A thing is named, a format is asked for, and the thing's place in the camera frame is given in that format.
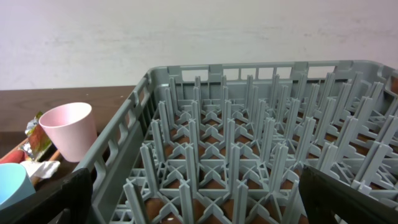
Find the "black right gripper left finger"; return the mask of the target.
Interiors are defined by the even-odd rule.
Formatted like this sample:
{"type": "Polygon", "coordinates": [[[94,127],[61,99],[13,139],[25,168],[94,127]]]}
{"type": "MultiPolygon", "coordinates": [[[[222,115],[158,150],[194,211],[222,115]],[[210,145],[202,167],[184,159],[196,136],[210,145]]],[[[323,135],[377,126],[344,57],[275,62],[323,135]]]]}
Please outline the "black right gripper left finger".
{"type": "Polygon", "coordinates": [[[91,173],[80,168],[1,210],[1,223],[48,223],[67,211],[63,223],[84,223],[91,207],[91,173]]]}

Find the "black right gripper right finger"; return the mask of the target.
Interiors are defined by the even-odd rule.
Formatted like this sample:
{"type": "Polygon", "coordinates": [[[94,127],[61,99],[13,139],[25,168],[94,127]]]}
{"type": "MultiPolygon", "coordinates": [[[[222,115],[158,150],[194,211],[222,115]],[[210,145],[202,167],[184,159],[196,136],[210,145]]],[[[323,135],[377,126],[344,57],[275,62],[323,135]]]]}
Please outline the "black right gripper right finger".
{"type": "Polygon", "coordinates": [[[368,197],[311,166],[298,185],[310,223],[397,223],[397,210],[368,197]]]}

